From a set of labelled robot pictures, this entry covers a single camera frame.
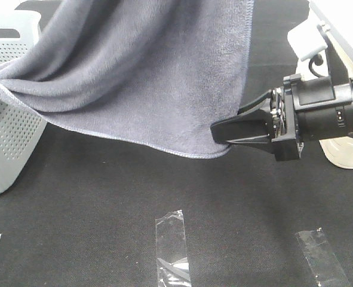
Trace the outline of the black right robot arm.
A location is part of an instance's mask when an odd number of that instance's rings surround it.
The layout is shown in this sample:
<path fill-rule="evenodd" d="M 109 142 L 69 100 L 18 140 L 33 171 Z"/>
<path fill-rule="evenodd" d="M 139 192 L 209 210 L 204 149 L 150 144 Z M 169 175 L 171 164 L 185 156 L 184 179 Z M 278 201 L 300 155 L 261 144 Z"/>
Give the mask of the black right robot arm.
<path fill-rule="evenodd" d="M 281 87 L 210 129 L 217 144 L 257 148 L 273 154 L 276 161 L 297 160 L 305 142 L 353 138 L 353 78 L 335 85 L 331 77 L 284 77 Z"/>

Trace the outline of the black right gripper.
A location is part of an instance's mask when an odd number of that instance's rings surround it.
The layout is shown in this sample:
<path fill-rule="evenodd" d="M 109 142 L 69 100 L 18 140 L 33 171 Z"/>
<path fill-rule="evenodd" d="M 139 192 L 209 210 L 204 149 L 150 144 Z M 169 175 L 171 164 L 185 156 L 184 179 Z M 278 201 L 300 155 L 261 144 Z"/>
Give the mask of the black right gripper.
<path fill-rule="evenodd" d="M 353 82 L 334 85 L 330 77 L 304 81 L 300 75 L 283 78 L 282 100 L 286 132 L 276 135 L 270 112 L 244 113 L 271 98 L 269 89 L 241 106 L 238 115 L 210 127 L 217 144 L 242 145 L 274 154 L 276 161 L 301 158 L 305 143 L 353 138 Z"/>

